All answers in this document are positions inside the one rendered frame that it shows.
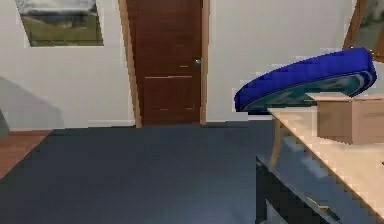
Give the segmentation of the brown cardboard box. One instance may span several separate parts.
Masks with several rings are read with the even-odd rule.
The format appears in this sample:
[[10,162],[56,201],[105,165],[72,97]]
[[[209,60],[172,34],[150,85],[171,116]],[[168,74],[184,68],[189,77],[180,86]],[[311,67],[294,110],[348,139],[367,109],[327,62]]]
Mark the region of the brown cardboard box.
[[384,143],[384,93],[350,97],[308,93],[316,102],[317,136],[347,144]]

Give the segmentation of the dark brown room door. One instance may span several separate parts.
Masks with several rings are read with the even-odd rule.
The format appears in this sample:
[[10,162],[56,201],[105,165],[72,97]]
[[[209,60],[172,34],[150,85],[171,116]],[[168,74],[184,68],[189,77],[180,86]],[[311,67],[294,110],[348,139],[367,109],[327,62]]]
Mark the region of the dark brown room door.
[[127,0],[144,125],[200,120],[202,0]]

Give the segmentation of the blue round disc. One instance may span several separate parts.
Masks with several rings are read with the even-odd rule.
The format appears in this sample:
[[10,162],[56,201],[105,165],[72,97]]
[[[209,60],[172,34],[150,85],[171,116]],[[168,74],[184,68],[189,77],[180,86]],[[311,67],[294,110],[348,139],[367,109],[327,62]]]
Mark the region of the blue round disc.
[[243,85],[234,96],[235,110],[267,114],[268,108],[313,106],[307,93],[341,92],[354,97],[377,80],[365,48],[327,53],[269,71]]

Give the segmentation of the white framed window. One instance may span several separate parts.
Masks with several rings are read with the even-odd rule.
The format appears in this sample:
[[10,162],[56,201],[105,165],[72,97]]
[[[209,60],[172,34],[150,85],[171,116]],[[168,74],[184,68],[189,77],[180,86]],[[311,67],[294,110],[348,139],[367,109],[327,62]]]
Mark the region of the white framed window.
[[15,0],[31,47],[103,46],[97,0]]

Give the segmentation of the light wooden table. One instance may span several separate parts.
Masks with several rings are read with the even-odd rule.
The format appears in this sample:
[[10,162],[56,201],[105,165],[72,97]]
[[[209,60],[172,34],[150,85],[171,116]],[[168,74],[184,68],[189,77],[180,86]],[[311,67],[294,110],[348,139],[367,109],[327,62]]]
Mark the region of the light wooden table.
[[274,143],[269,166],[276,166],[285,133],[301,144],[373,216],[384,224],[384,143],[349,145],[317,136],[317,108],[270,108]]

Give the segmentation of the brown framed window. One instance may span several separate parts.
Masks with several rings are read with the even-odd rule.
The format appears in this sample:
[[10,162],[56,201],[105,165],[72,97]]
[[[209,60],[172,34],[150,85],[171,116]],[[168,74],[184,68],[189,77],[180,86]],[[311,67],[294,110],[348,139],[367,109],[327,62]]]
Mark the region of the brown framed window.
[[358,47],[384,63],[384,0],[356,0],[343,48]]

